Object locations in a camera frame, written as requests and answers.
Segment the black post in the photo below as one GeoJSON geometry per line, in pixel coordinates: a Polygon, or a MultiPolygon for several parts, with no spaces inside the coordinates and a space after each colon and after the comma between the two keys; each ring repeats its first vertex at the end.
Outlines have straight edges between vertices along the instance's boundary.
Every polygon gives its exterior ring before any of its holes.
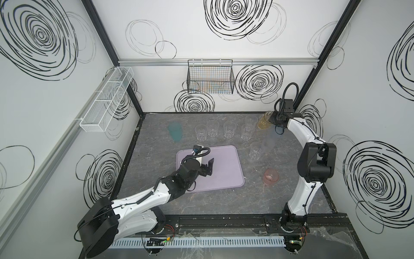
{"type": "MultiPolygon", "coordinates": [[[[99,38],[102,41],[103,46],[106,49],[106,52],[108,53],[109,58],[111,59],[114,66],[119,66],[119,58],[116,54],[116,51],[109,39],[108,34],[106,33],[105,27],[102,24],[101,18],[99,18],[98,12],[96,11],[96,8],[94,4],[92,3],[92,0],[82,0],[83,6],[85,6],[86,12],[89,15],[89,18],[91,19],[96,32],[99,35],[99,38]]],[[[130,86],[127,88],[127,93],[132,101],[132,104],[134,104],[135,109],[137,110],[137,113],[140,117],[144,115],[144,112],[142,111],[142,108],[140,106],[140,103],[138,102],[137,96],[135,95],[134,91],[130,86]]]]}
{"type": "Polygon", "coordinates": [[[321,70],[323,64],[325,63],[326,59],[328,58],[329,54],[331,53],[332,49],[334,48],[336,42],[338,41],[339,37],[341,36],[343,30],[345,29],[346,25],[351,19],[352,15],[354,14],[356,8],[358,7],[361,0],[350,0],[347,7],[345,8],[344,13],[342,14],[341,18],[339,19],[334,31],[331,34],[328,42],[326,43],[325,47],[322,50],[322,53],[319,56],[319,62],[316,68],[314,68],[311,73],[309,74],[308,78],[306,79],[301,91],[299,92],[297,100],[293,104],[293,108],[297,109],[299,104],[303,100],[306,95],[306,92],[311,87],[313,81],[315,80],[316,76],[318,75],[319,71],[321,70]]]}

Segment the black metal frame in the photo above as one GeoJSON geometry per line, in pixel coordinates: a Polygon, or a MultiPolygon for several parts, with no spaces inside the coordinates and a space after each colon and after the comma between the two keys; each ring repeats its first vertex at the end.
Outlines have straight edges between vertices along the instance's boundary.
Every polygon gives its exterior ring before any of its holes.
{"type": "MultiPolygon", "coordinates": [[[[311,73],[309,74],[308,78],[305,81],[301,91],[299,92],[297,100],[295,100],[294,108],[297,109],[300,102],[303,100],[304,96],[306,95],[307,91],[309,90],[310,86],[312,85],[316,75],[321,70],[324,62],[328,58],[330,52],[335,46],[336,41],[340,37],[342,31],[344,30],[346,24],[351,19],[354,11],[358,7],[361,0],[350,0],[348,3],[344,13],[342,14],[341,18],[339,19],[333,33],[331,34],[327,44],[325,45],[320,57],[319,63],[316,68],[314,68],[311,73]]],[[[92,0],[82,0],[82,3],[93,23],[95,29],[108,53],[112,63],[114,66],[119,66],[119,58],[115,52],[115,49],[109,39],[108,34],[102,24],[101,19],[95,9],[92,0]]],[[[135,93],[133,92],[131,87],[127,88],[127,92],[129,97],[131,98],[132,103],[134,104],[137,113],[140,116],[140,120],[137,124],[137,128],[135,129],[135,133],[132,137],[130,142],[129,148],[127,150],[126,157],[124,159],[123,165],[121,167],[121,171],[115,183],[113,192],[111,194],[111,199],[116,199],[119,193],[123,178],[126,174],[126,170],[128,168],[129,162],[132,157],[132,153],[135,148],[135,144],[137,142],[140,129],[142,127],[143,120],[145,119],[145,114],[137,100],[135,93]]],[[[214,114],[214,113],[258,113],[258,112],[203,112],[202,114],[214,114]]],[[[186,114],[182,112],[173,112],[173,114],[186,114]]],[[[321,226],[344,226],[347,227],[351,233],[354,242],[356,243],[361,255],[364,259],[368,258],[357,234],[355,233],[354,228],[352,227],[351,222],[349,221],[348,217],[344,213],[338,213],[338,210],[335,207],[334,202],[332,201],[328,190],[326,189],[325,185],[322,186],[322,191],[328,201],[328,204],[332,210],[332,214],[309,214],[308,215],[308,227],[315,228],[321,226]]],[[[234,214],[234,215],[166,215],[167,222],[173,226],[176,230],[176,233],[180,233],[180,229],[209,229],[209,228],[255,228],[259,231],[265,231],[265,233],[279,233],[283,235],[289,235],[285,233],[279,224],[280,214],[234,214]]],[[[85,253],[82,250],[79,259],[84,259],[85,253]]]]}

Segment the gray table surface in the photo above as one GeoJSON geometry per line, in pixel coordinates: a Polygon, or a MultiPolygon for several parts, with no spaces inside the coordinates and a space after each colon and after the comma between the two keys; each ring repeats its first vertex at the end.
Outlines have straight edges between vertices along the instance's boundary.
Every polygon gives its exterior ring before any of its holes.
{"type": "MultiPolygon", "coordinates": [[[[262,214],[281,213],[292,197],[298,183],[296,169],[302,147],[292,132],[286,130],[277,139],[275,148],[259,160],[249,157],[252,142],[261,142],[265,130],[257,130],[249,141],[241,139],[241,126],[247,114],[147,114],[137,144],[122,182],[118,198],[128,197],[155,184],[158,177],[171,174],[176,169],[176,153],[191,149],[193,145],[206,147],[234,145],[245,177],[241,187],[187,193],[160,208],[164,214],[262,214]],[[219,134],[198,142],[194,128],[217,120],[219,134]],[[182,139],[175,143],[168,132],[170,122],[179,122],[183,128],[182,139]],[[226,121],[237,124],[233,138],[223,137],[226,121]],[[273,186],[263,184],[263,174],[269,167],[275,168],[280,177],[273,186]]],[[[319,189],[310,204],[309,213],[331,213],[328,203],[319,189]]]]}

